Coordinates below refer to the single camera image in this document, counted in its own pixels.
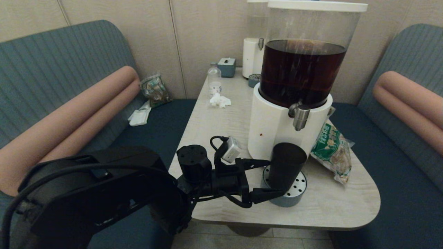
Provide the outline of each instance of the crumpled tissue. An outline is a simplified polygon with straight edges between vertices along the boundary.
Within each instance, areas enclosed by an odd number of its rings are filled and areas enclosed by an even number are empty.
[[[128,118],[130,126],[145,125],[148,123],[148,116],[151,111],[151,104],[146,101],[140,108],[135,110]]]
[[[231,105],[231,100],[226,98],[225,96],[221,96],[219,93],[215,93],[214,96],[209,100],[212,106],[219,106],[220,108],[224,108],[227,105]]]

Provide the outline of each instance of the plastic bottle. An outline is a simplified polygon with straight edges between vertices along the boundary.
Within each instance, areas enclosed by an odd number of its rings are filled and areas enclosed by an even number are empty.
[[[211,68],[208,70],[209,96],[213,97],[216,93],[222,92],[222,72],[217,67],[217,63],[211,62]]]

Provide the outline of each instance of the plastic bag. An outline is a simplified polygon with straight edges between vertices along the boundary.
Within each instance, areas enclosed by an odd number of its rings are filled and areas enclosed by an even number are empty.
[[[151,102],[152,108],[172,101],[160,74],[155,74],[142,80],[140,82],[140,89],[143,95]]]
[[[348,140],[332,125],[326,123],[311,156],[334,173],[341,184],[348,182],[351,172],[351,155]]]

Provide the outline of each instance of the small blue container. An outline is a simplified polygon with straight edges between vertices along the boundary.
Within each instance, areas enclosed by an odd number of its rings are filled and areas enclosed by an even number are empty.
[[[248,78],[249,87],[254,88],[260,82],[261,74],[251,74]]]
[[[221,76],[224,78],[232,78],[235,75],[235,59],[221,58],[217,63],[217,67],[221,71]]]

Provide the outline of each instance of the blue tissue box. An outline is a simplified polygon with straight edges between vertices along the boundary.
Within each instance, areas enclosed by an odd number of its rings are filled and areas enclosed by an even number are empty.
[[[233,58],[221,58],[217,64],[221,71],[221,76],[225,78],[232,78],[235,74],[235,59]]]

